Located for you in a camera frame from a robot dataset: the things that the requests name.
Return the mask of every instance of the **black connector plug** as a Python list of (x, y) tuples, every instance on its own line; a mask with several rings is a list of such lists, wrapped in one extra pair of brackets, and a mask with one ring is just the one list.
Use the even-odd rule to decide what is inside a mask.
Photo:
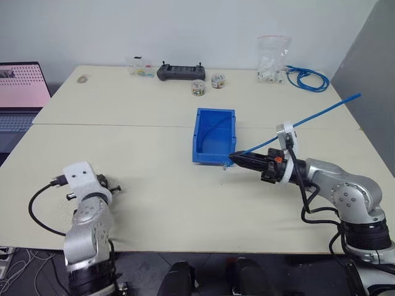
[(67, 185), (68, 183), (69, 182), (67, 182), (66, 176), (60, 175), (58, 177), (53, 178), (49, 184), (51, 186), (62, 187)]

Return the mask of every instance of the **laptop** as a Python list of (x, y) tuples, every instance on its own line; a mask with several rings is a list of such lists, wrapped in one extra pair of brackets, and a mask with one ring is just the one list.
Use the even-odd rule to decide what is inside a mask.
[(0, 154), (11, 152), (50, 98), (38, 62), (0, 63)]

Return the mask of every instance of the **remote controller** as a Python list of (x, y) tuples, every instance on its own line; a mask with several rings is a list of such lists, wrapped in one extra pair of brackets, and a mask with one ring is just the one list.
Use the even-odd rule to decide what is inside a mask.
[(205, 80), (206, 78), (206, 72), (204, 71), (202, 63), (199, 63), (199, 65), (196, 65), (195, 67), (187, 67), (172, 66), (170, 64), (165, 64), (165, 61), (163, 61), (163, 65), (160, 66), (160, 68), (156, 72), (156, 75), (162, 81), (166, 81), (168, 79)]

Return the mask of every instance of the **white table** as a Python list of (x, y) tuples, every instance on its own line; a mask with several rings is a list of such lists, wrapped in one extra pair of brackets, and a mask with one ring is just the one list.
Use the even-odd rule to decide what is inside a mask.
[[(274, 133), (274, 128), (238, 128), (237, 148), (252, 147)], [(393, 177), (363, 132), (301, 128), (297, 135), (299, 158), (334, 162), (379, 183), (394, 237)], [(61, 249), (64, 238), (36, 225), (28, 216), (28, 202), (63, 167), (87, 160), (96, 173), (123, 188), (112, 207), (116, 225), (111, 236), (118, 251), (328, 252), (336, 229), (301, 221), (297, 186), (264, 183), (258, 172), (242, 168), (195, 165), (192, 136), (193, 128), (33, 126), (0, 168), (1, 244)], [(53, 187), (39, 196), (37, 217), (68, 230), (76, 208), (65, 199), (69, 192), (68, 186)], [(315, 206), (328, 204), (316, 199)]]
[[(193, 127), (196, 109), (235, 109), (240, 128), (273, 128), (302, 120), (340, 101), (330, 86), (313, 93), (285, 84), (259, 83), (252, 70), (207, 70), (207, 93), (191, 94), (190, 81), (160, 81), (130, 76), (125, 67), (79, 66), (34, 120), (34, 124), (135, 125)], [(214, 72), (227, 77), (227, 86), (214, 89)], [(86, 83), (77, 83), (87, 75)], [(316, 78), (306, 78), (317, 83)], [(345, 106), (301, 128), (350, 129), (359, 126)]]

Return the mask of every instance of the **laptop keyboard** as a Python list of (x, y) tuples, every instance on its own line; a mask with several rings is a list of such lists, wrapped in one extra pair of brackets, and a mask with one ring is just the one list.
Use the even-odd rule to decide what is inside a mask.
[(32, 116), (0, 116), (0, 131), (26, 132), (32, 126)]

